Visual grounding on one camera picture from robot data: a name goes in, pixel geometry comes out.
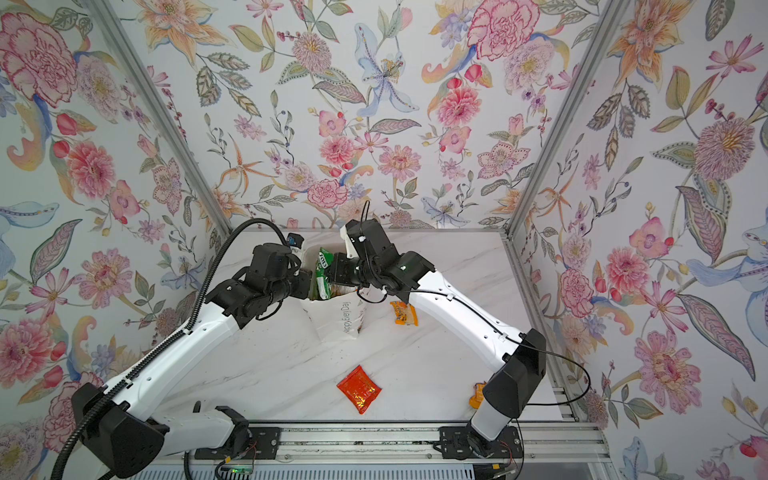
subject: floral wallpaper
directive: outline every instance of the floral wallpaper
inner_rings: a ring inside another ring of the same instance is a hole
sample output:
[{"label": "floral wallpaper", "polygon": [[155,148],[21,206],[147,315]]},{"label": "floral wallpaper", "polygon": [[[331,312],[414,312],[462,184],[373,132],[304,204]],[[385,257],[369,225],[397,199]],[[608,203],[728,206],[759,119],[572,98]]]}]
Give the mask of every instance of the floral wallpaper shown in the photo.
[{"label": "floral wallpaper", "polygon": [[599,0],[115,2],[233,224],[502,227]]},{"label": "floral wallpaper", "polygon": [[767,15],[632,0],[514,235],[626,480],[768,478]]},{"label": "floral wallpaper", "polygon": [[173,332],[221,242],[144,110],[80,2],[0,1],[2,480],[49,475],[74,391]]}]

